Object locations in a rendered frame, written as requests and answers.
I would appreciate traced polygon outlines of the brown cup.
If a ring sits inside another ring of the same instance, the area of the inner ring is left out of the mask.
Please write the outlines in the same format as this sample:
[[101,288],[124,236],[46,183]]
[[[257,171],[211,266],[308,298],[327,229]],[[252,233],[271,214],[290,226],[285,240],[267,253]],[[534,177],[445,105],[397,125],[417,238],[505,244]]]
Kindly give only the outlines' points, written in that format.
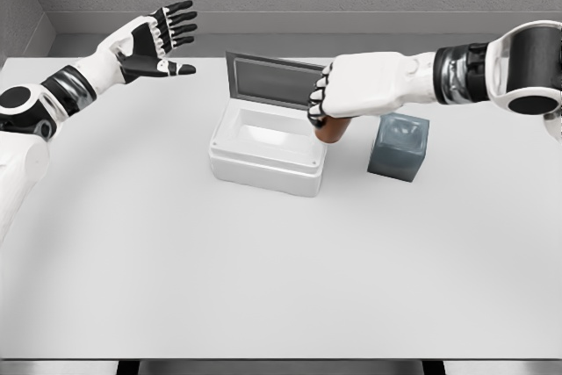
[[326,144],[338,142],[349,127],[352,118],[334,118],[325,116],[320,125],[314,129],[318,140]]

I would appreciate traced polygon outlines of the grey translucent cube container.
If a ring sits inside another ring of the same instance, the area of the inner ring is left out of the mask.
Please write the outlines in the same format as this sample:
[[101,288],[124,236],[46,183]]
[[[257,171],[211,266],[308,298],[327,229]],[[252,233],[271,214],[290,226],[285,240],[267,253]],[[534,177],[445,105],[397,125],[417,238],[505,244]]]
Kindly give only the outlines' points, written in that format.
[[367,171],[413,182],[426,156],[429,121],[400,113],[380,118]]

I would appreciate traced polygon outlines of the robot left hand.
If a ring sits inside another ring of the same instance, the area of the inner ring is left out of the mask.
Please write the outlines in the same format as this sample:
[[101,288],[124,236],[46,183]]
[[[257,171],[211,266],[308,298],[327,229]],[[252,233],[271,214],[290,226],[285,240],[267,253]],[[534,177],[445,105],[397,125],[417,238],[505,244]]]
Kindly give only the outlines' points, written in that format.
[[118,82],[129,84],[140,77],[188,76],[196,73],[190,64],[170,61],[174,49],[194,41],[198,13],[185,0],[139,16],[106,37],[97,47],[117,63]]

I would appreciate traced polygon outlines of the white box with open lid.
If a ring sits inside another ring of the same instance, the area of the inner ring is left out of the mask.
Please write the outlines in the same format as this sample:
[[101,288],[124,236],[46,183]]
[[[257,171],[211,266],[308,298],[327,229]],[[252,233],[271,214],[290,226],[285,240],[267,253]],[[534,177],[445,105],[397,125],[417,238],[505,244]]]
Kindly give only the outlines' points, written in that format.
[[222,181],[312,198],[327,154],[307,118],[318,64],[226,54],[229,99],[210,141]]

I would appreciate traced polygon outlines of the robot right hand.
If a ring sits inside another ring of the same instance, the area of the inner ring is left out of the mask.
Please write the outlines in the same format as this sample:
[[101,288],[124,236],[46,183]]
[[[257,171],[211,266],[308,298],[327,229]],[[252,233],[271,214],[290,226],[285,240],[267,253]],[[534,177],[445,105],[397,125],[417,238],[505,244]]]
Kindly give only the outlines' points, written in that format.
[[398,110],[407,57],[393,52],[342,54],[321,71],[309,95],[307,117],[317,129],[327,118],[383,115]]

